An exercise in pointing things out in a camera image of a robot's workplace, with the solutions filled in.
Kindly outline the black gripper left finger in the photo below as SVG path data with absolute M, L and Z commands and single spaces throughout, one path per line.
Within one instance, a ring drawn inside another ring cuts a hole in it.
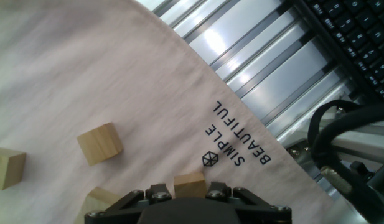
M 84 224 L 137 224 L 145 209 L 169 200 L 172 195 L 164 183 L 146 190 L 132 190 L 107 209 L 84 214 Z

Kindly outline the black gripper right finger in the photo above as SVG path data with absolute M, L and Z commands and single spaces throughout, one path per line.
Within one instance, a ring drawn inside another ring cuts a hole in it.
M 222 182 L 212 182 L 206 199 L 229 205 L 242 223 L 291 224 L 291 209 L 271 205 L 244 187 L 231 188 Z

